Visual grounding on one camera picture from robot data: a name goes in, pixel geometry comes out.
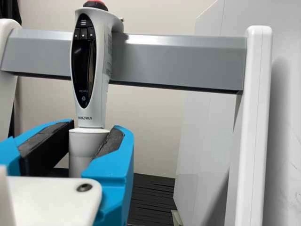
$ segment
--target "blue clamp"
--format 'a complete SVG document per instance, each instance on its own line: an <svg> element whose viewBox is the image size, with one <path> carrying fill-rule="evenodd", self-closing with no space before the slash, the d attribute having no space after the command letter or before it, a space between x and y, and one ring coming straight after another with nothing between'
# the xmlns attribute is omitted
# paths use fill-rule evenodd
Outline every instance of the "blue clamp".
<svg viewBox="0 0 301 226"><path fill-rule="evenodd" d="M16 138L10 137L0 142L0 164L7 166L8 175L21 175L18 150L21 144L48 126L70 121L66 119L43 124ZM121 126L114 128L124 134L118 150L92 160L81 174L82 178L94 179L103 187L94 226L124 226L127 223L134 177L134 135Z"/></svg>

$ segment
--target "white vertical post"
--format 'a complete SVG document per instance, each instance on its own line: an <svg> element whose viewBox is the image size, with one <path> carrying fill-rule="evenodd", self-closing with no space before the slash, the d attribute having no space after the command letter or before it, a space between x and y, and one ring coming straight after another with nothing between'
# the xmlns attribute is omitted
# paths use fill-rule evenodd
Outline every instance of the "white vertical post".
<svg viewBox="0 0 301 226"><path fill-rule="evenodd" d="M226 226L260 226L266 171L271 79L272 30L251 26L246 32L244 91L237 103Z"/></svg>
<svg viewBox="0 0 301 226"><path fill-rule="evenodd" d="M0 141L8 137L17 83L17 76L1 71L1 62L9 34L13 29L20 28L15 20L0 19Z"/></svg>

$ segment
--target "black grated surface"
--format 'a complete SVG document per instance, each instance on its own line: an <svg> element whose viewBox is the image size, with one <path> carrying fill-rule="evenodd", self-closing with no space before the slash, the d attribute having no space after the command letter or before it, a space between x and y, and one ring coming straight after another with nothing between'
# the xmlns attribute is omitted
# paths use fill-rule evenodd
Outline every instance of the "black grated surface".
<svg viewBox="0 0 301 226"><path fill-rule="evenodd" d="M173 226L174 179L134 174L128 226Z"/></svg>

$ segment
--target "screw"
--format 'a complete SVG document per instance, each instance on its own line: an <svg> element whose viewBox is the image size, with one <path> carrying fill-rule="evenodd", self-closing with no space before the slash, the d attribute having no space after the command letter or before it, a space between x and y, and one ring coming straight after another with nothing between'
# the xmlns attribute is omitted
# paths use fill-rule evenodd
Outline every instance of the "screw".
<svg viewBox="0 0 301 226"><path fill-rule="evenodd" d="M90 184L82 184L80 186L78 186L78 188L76 189L76 191L78 192L87 192L89 190L91 190L93 186Z"/></svg>

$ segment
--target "gray metal bar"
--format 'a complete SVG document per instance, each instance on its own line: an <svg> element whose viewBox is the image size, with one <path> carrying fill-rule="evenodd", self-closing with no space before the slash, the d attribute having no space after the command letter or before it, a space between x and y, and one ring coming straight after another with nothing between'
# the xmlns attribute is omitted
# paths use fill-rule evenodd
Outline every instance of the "gray metal bar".
<svg viewBox="0 0 301 226"><path fill-rule="evenodd" d="M70 79L71 39L71 32L14 30L0 69ZM245 38L113 34L115 84L237 91L245 64Z"/></svg>

